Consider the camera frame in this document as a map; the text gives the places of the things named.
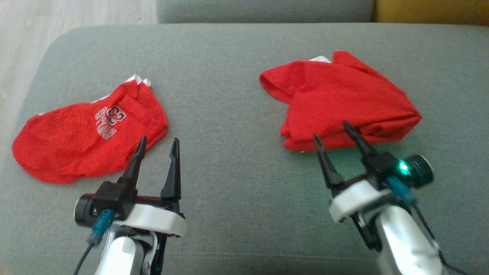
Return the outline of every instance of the gray fabric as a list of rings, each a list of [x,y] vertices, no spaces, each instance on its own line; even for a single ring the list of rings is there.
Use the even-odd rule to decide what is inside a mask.
[[[287,105],[260,72],[347,50],[401,87],[424,119],[399,143],[421,153],[435,182],[419,198],[449,262],[489,273],[489,29],[408,24],[171,24],[80,28],[45,54],[17,121],[98,99],[134,73],[148,77],[169,133],[141,167],[139,193],[157,196],[172,137],[181,142],[187,235],[171,238],[164,274],[377,274],[375,254],[351,222],[334,224],[316,155],[282,146]],[[346,178],[362,172],[356,149],[331,151]],[[103,180],[38,182],[6,156],[0,173],[0,267],[7,274],[70,274],[89,229],[76,200]],[[82,274],[96,268],[101,248]]]
[[[159,23],[370,22],[374,0],[157,0]]]

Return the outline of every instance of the robotic arm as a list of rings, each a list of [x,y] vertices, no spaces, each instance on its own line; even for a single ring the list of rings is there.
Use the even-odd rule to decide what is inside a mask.
[[[333,195],[329,209],[333,220],[353,220],[367,248],[379,252],[377,265],[383,275],[447,275],[445,267],[465,274],[446,263],[410,191],[433,181],[428,161],[420,155],[399,160],[388,152],[379,153],[347,121],[343,126],[366,168],[365,174],[348,181],[335,170],[314,134],[326,187]],[[413,219],[411,209],[428,235]]]
[[[103,182],[95,194],[84,194],[77,201],[75,221],[79,226],[92,228],[93,233],[75,275],[107,228],[109,234],[96,275],[159,275],[167,238],[185,235],[187,223],[178,203],[181,199],[179,141],[176,138],[173,142],[172,163],[160,197],[137,195],[136,182],[145,150],[146,137],[143,137],[116,183]]]

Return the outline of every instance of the camera lens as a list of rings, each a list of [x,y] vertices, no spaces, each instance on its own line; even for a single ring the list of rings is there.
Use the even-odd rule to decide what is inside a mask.
[[[94,213],[92,200],[93,194],[82,195],[75,204],[73,216],[76,224],[81,227],[91,228],[97,221],[97,215]]]
[[[410,180],[414,188],[423,187],[433,181],[433,169],[429,162],[421,155],[413,155],[404,159],[409,167]]]

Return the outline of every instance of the blue cable connector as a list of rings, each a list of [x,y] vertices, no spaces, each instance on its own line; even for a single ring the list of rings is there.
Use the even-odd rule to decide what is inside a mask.
[[[393,176],[387,177],[385,183],[387,184],[387,187],[392,190],[394,194],[398,195],[407,205],[413,206],[416,203],[416,197],[411,193],[409,187],[398,178]]]
[[[88,238],[89,245],[93,247],[98,247],[105,232],[111,227],[112,222],[114,222],[115,213],[110,209],[105,209],[102,214],[98,217],[97,222],[92,227],[92,234]]]

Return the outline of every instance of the folded red shirt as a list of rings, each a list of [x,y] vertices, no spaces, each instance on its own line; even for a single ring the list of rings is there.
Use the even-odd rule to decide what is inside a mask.
[[[148,80],[134,75],[108,96],[30,118],[12,144],[19,165],[46,183],[71,183],[123,170],[142,136],[166,134],[166,114]]]
[[[343,120],[370,143],[399,141],[422,118],[401,89],[346,51],[335,51],[332,63],[294,61],[268,69],[260,81],[289,104],[280,134],[291,150],[314,151],[314,133],[328,149],[354,146]]]

